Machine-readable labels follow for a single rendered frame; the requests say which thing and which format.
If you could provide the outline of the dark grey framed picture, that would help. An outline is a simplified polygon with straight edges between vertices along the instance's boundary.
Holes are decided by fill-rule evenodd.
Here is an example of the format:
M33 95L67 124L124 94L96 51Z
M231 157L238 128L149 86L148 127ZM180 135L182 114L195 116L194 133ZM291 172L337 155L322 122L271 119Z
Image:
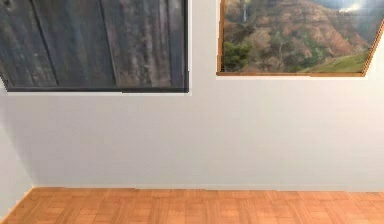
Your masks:
M10 92L186 93L187 0L0 0Z

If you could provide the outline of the wood framed landscape picture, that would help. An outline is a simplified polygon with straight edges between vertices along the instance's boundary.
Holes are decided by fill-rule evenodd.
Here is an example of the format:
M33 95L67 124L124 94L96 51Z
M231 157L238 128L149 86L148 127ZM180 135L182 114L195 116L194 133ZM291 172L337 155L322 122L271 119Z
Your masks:
M363 77L384 0L221 0L219 76Z

